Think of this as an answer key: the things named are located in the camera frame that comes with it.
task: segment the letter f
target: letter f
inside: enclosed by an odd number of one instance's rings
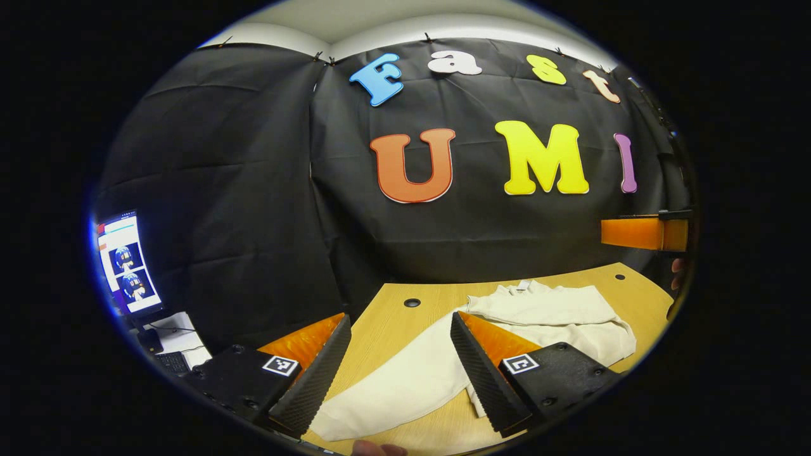
[[[386,79],[399,78],[402,74],[400,68],[389,63],[399,59],[400,56],[397,54],[383,54],[350,76],[350,82],[358,81],[369,92],[372,106],[381,105],[403,89],[402,82],[391,82]]]

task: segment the white cloth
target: white cloth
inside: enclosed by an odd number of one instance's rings
[[[603,365],[636,350],[636,338],[594,286],[552,289],[532,281],[527,290],[499,286],[468,296],[357,384],[321,405],[310,429],[326,441],[357,439],[425,416],[467,389],[477,415],[484,409],[450,338],[451,317],[468,312],[541,347],[567,342]]]

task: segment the computer monitor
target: computer monitor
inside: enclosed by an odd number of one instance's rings
[[[100,223],[97,239],[101,267],[112,300],[120,313],[139,327],[139,322],[145,322],[146,317],[163,310],[164,306],[149,276],[135,210]]]

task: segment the finger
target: finger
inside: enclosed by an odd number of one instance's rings
[[[676,258],[675,260],[673,260],[673,265],[671,265],[670,270],[674,273],[677,273],[682,269],[684,269],[684,263],[685,263],[684,258]]]
[[[352,444],[351,456],[388,456],[376,443],[366,440],[356,440]]]
[[[684,280],[684,273],[677,273],[676,276],[673,278],[673,282],[670,282],[671,290],[678,290],[681,288],[681,283]]]
[[[401,446],[385,444],[380,446],[386,453],[386,456],[407,456],[408,450]]]

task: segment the yellow letter m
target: yellow letter m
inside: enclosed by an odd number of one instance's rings
[[[517,120],[497,123],[496,131],[507,140],[510,179],[504,185],[504,191],[508,195],[535,193],[535,183],[530,180],[530,167],[546,193],[555,183],[558,167],[560,181],[557,187],[560,193],[582,194],[589,191],[577,149],[579,133],[574,127],[564,124],[553,126],[549,134],[549,147],[543,147],[530,127]]]

